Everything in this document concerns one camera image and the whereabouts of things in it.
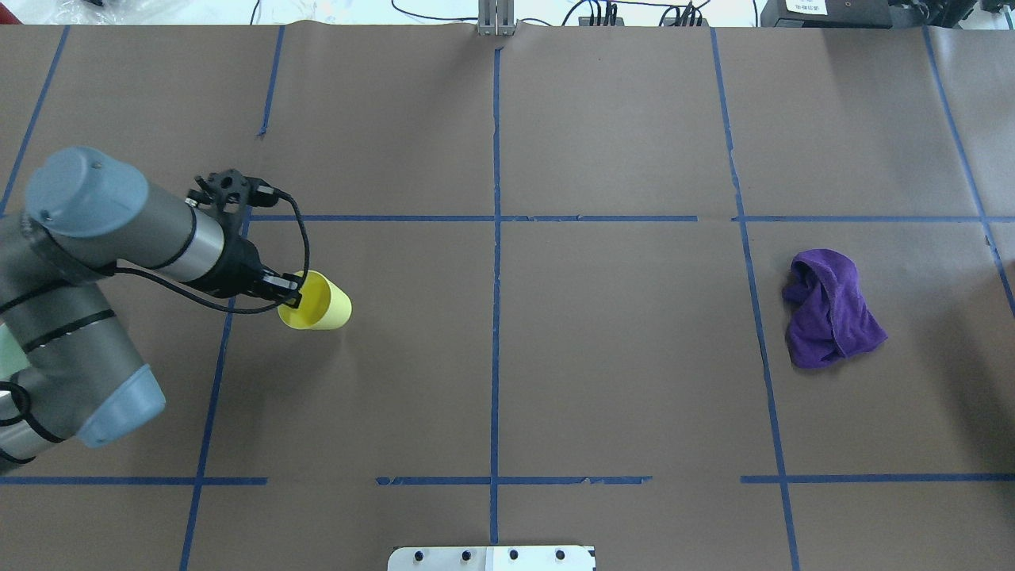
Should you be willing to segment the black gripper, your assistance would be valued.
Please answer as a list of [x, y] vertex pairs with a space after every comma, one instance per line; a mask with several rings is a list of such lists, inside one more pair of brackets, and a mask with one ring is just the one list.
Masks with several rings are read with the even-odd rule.
[[229, 232], [224, 249], [208, 272], [208, 293], [213, 297], [247, 295], [268, 301], [267, 308], [300, 308], [304, 274], [273, 274], [262, 263], [257, 247]]

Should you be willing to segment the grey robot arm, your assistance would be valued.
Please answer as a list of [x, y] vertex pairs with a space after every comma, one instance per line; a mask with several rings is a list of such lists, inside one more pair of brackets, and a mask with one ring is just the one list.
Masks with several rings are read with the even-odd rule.
[[301, 303], [304, 274], [262, 263], [248, 209], [289, 193], [236, 170], [196, 177], [175, 197], [129, 163], [87, 146], [51, 155], [25, 206], [2, 220], [2, 329], [28, 365], [2, 379], [2, 473], [69, 439], [97, 448], [164, 411], [166, 395], [98, 283], [131, 275], [214, 311], [233, 297], [256, 313]]

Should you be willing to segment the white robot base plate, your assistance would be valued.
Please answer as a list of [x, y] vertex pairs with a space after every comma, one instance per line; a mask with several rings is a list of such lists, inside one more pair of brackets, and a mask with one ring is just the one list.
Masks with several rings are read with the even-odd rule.
[[596, 570], [593, 546], [406, 546], [388, 570]]

